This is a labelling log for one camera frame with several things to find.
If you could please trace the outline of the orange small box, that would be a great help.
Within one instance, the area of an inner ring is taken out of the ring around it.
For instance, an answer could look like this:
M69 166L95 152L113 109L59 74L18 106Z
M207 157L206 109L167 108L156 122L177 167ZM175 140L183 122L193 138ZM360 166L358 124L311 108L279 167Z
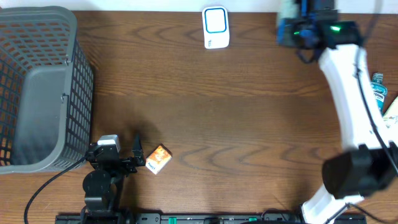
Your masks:
M160 144L146 158L146 167L157 175L171 160L172 153L163 144Z

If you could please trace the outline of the light green tissue pack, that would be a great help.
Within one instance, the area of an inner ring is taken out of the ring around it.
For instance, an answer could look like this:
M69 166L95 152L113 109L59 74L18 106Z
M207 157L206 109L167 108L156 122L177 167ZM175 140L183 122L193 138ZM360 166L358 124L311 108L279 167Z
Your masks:
M293 19L299 16L300 4L297 0L280 0L278 20Z

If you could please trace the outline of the teal mouthwash bottle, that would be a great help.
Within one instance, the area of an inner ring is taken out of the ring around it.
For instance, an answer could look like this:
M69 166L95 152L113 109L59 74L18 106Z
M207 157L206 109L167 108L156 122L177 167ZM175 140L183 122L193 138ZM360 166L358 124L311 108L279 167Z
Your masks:
M388 94L388 89L383 85L384 75L382 73L374 73L371 79L371 88L377 102L377 107L383 114L384 100Z

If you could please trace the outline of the cream snack bag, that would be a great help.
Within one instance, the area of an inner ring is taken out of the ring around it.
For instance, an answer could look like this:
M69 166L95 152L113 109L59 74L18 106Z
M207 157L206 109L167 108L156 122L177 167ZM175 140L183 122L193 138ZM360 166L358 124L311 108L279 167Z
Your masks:
M398 97L391 103L390 107L383 115L383 120L387 128L396 128L397 127L397 117L398 117Z

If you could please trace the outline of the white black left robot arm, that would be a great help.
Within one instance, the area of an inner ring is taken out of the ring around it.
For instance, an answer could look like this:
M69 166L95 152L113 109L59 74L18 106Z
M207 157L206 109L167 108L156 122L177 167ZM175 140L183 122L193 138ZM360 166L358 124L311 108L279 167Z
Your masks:
M117 135L104 135L90 145L86 160L94 168L83 180L85 207L80 212L81 223L135 223L128 208L120 208L124 179L146 164L139 135L132 147L132 157L121 159Z

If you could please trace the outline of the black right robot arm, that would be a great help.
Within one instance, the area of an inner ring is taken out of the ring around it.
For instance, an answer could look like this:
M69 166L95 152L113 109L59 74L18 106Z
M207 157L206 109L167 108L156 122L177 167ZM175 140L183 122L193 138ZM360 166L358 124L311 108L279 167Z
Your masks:
M339 18L334 1L280 3L277 43L320 67L338 115L343 150L323 163L323 183L301 205L301 223L335 223L397 177L397 134L385 125L376 103L364 47L376 21L373 16L361 33L357 23Z

